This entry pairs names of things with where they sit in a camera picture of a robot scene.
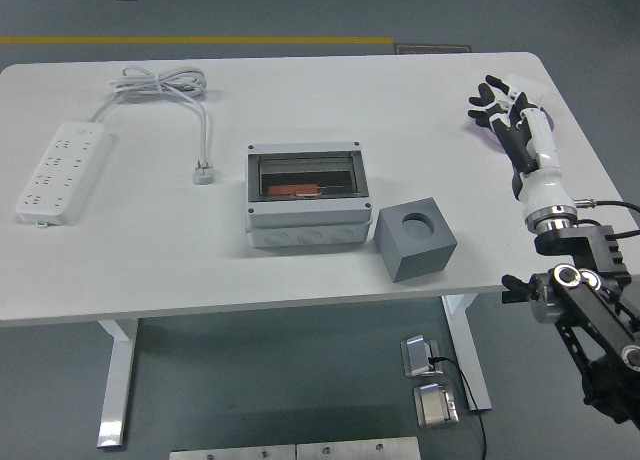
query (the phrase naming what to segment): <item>robot finger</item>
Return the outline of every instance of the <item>robot finger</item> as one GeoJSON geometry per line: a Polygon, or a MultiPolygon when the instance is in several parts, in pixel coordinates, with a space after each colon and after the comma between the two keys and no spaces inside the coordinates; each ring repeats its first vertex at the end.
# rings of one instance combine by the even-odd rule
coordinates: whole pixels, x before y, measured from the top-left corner
{"type": "Polygon", "coordinates": [[[505,95],[509,95],[509,86],[505,84],[502,80],[500,80],[498,77],[487,75],[485,78],[485,81],[492,87],[495,87],[498,90],[500,90],[505,95]]]}

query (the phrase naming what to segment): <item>power outlet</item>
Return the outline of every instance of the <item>power outlet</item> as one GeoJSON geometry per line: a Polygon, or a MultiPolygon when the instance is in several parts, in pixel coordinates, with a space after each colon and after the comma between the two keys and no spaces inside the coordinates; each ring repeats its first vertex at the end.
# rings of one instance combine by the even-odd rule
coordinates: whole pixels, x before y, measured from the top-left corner
{"type": "Polygon", "coordinates": [[[102,164],[107,137],[101,123],[63,123],[16,205],[20,218],[38,225],[74,221],[102,164]]]}

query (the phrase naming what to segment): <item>white table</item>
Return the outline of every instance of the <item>white table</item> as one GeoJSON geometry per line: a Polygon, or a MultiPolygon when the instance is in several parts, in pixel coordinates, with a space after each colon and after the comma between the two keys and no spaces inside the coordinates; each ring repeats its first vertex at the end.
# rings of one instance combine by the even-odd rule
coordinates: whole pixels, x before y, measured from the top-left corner
{"type": "MultiPolygon", "coordinates": [[[[20,223],[16,201],[58,126],[86,120],[125,63],[15,65],[0,75],[0,326],[100,321],[114,336],[99,446],[121,442],[140,317],[445,297],[458,359],[490,408],[465,308],[561,259],[540,257],[511,165],[467,117],[486,74],[548,85],[544,105],[574,198],[619,195],[537,57],[527,53],[136,62],[204,70],[217,182],[191,180],[198,118],[176,102],[115,107],[115,135],[74,225],[20,223]],[[358,141],[374,224],[364,245],[256,250],[244,232],[252,143],[358,141]],[[447,268],[394,284],[371,237],[377,211],[434,197],[458,240],[447,268]]],[[[636,228],[624,209],[589,216],[636,228]]],[[[640,273],[640,239],[623,254],[640,273]]]]}

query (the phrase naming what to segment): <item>gray floor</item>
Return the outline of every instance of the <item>gray floor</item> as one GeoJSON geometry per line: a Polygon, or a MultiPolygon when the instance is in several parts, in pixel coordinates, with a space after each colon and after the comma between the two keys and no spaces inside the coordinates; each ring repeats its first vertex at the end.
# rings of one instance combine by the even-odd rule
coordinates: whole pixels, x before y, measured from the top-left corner
{"type": "MultiPolygon", "coordinates": [[[[622,197],[635,203],[639,27],[640,0],[0,0],[0,36],[385,36],[476,52],[530,51],[622,197]]],[[[387,45],[0,44],[0,68],[390,53],[387,45]]],[[[638,457],[638,431],[582,405],[562,342],[526,305],[481,296],[470,322],[494,404],[485,415],[488,458],[638,457]]],[[[455,376],[461,425],[417,427],[416,382],[402,374],[399,342],[418,333],[451,354],[444,313],[429,299],[145,319],[126,445],[100,451],[108,335],[93,323],[1,329],[0,458],[164,459],[180,449],[404,435],[418,436],[424,459],[479,458],[477,419],[455,376]]]]}

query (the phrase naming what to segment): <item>gray enclosure box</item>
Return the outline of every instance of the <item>gray enclosure box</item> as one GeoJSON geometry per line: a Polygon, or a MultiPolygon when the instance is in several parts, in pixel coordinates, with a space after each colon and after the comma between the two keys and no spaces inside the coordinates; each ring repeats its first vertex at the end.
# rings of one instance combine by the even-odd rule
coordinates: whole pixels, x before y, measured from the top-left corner
{"type": "Polygon", "coordinates": [[[444,270],[458,245],[433,198],[381,209],[373,239],[394,282],[444,270]]]}
{"type": "Polygon", "coordinates": [[[246,188],[253,247],[367,239],[372,206],[358,142],[250,145],[246,188]]]}

